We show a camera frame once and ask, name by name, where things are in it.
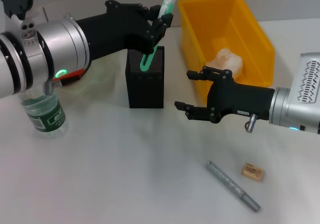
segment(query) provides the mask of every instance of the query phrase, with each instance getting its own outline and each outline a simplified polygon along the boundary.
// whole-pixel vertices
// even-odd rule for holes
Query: yellow plastic bin
[[[243,61],[237,83],[272,85],[275,49],[244,0],[180,0],[179,8],[181,47],[190,70],[200,71],[221,49],[228,48]],[[206,102],[212,82],[195,84]]]

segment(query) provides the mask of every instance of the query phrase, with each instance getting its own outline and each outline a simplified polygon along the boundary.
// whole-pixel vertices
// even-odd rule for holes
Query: black mesh pen holder
[[[165,49],[158,46],[148,71],[141,71],[143,54],[128,49],[125,67],[130,108],[164,108]]]

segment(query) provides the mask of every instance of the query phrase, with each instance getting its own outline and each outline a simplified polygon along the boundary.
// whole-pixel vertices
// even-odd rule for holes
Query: white tabletop
[[[276,48],[275,86],[290,88],[299,55],[320,51],[320,19],[260,23]],[[16,97],[0,100],[0,220],[3,224],[300,224],[320,221],[320,137],[246,117],[189,121],[174,101],[197,104],[167,31],[164,109],[129,109],[126,52],[114,85],[60,101],[65,136],[38,138]],[[205,168],[214,161],[258,204],[252,212]],[[265,170],[257,183],[241,175]]]

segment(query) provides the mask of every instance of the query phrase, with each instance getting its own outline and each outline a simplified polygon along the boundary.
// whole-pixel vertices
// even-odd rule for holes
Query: beige eraser
[[[253,179],[257,182],[260,182],[264,175],[264,170],[261,168],[257,168],[249,163],[246,163],[242,169],[242,175],[244,175],[247,178]]]

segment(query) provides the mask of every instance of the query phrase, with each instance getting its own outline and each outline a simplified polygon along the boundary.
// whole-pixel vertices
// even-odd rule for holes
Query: white sponge
[[[229,49],[221,49],[214,60],[206,64],[208,67],[217,69],[229,69],[232,71],[232,77],[237,79],[243,68],[242,58],[232,53]]]

